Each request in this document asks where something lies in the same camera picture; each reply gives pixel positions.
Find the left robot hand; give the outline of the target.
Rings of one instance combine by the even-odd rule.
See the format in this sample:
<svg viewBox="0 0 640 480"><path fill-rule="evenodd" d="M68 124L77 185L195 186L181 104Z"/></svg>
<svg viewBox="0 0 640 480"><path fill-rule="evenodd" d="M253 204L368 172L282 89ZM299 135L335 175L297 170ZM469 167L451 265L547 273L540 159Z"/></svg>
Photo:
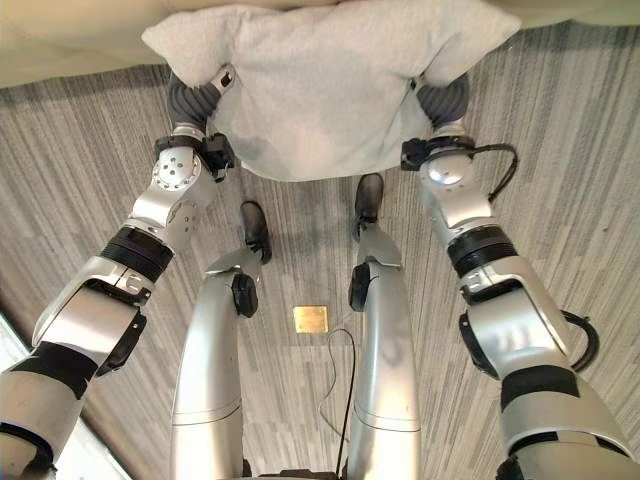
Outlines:
<svg viewBox="0 0 640 480"><path fill-rule="evenodd" d="M214 116L222 96L233 86L235 77L235 68L224 64L211 81L189 87L171 72L167 110L172 128L190 127L204 134L208 120Z"/></svg>

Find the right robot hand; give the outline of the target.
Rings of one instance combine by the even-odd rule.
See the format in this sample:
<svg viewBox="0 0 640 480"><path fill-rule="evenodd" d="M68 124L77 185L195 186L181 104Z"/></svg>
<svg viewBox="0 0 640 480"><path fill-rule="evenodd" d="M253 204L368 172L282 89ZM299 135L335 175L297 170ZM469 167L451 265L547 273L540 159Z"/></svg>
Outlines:
<svg viewBox="0 0 640 480"><path fill-rule="evenodd" d="M460 75L446 86L430 85L424 76L414 77L410 85L434 131L455 123L466 115L471 96L467 73Z"/></svg>

